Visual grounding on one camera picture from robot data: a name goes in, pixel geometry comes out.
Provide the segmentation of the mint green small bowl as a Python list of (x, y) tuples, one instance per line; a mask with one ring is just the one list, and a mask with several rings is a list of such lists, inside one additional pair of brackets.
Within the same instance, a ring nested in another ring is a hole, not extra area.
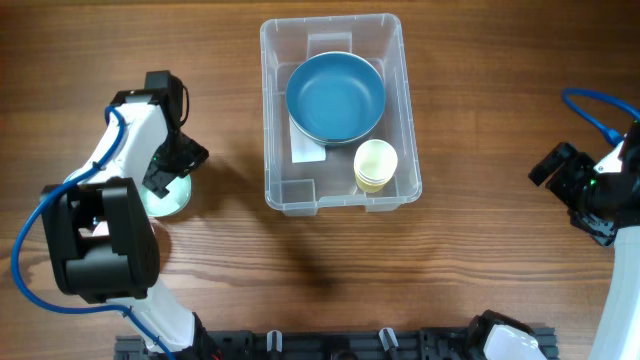
[(190, 175), (176, 177), (166, 187), (168, 194), (159, 198), (144, 185), (139, 190), (144, 209), (150, 217), (166, 217), (180, 212), (189, 202), (192, 193)]

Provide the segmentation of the pale cream cup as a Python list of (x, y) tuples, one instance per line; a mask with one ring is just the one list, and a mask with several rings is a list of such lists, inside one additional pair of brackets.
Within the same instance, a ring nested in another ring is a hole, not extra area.
[(362, 143), (354, 156), (354, 172), (370, 178), (393, 177), (398, 166), (395, 148), (380, 139)]

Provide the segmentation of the light blue small bowl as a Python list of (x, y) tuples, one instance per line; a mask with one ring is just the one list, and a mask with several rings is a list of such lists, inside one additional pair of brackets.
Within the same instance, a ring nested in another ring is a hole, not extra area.
[(75, 178), (77, 178), (78, 176), (82, 175), (85, 172), (85, 168), (79, 168), (77, 170), (75, 170), (74, 172), (72, 172), (71, 174), (69, 174), (65, 179), (63, 183), (67, 183)]

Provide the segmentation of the pink small bowl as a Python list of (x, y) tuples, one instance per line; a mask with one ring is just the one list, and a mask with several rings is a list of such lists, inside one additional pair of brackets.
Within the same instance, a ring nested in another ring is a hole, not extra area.
[[(147, 240), (156, 240), (155, 230), (149, 221), (134, 223), (131, 226), (127, 226), (124, 230), (118, 230), (120, 235), (124, 234), (126, 236), (132, 237), (134, 240), (141, 241), (144, 239)], [(99, 222), (98, 225), (94, 228), (91, 233), (92, 237), (104, 237), (108, 236), (109, 232), (109, 223), (106, 221)]]

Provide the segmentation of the pink cup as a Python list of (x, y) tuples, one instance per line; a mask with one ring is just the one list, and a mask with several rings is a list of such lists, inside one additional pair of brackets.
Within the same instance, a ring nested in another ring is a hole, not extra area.
[(392, 179), (392, 177), (370, 178), (361, 173), (356, 173), (355, 178), (356, 183), (363, 187), (383, 187)]

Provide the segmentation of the yellow cup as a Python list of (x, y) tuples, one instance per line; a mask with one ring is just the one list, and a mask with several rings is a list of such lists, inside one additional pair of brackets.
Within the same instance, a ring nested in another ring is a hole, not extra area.
[(356, 185), (358, 186), (358, 188), (360, 190), (362, 190), (365, 193), (376, 193), (380, 190), (382, 190), (385, 186), (385, 183), (381, 183), (381, 184), (370, 184), (367, 182), (363, 182), (361, 179), (357, 178), (356, 179)]

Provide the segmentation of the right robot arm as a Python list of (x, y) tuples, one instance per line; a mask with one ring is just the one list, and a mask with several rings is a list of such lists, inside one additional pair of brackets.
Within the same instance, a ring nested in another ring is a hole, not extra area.
[(639, 357), (639, 122), (596, 163), (559, 143), (529, 173), (568, 208), (570, 223), (614, 248), (610, 288), (589, 357)]

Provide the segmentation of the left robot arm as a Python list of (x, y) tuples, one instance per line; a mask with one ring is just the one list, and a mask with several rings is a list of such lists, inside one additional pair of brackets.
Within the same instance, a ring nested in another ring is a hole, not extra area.
[(94, 153), (70, 179), (43, 189), (38, 216), (57, 286), (87, 302), (83, 313), (121, 313), (160, 359), (219, 359), (201, 320), (159, 278), (159, 247), (139, 194), (166, 198), (170, 183), (208, 158), (181, 130), (188, 114), (188, 90), (168, 70), (118, 92)]

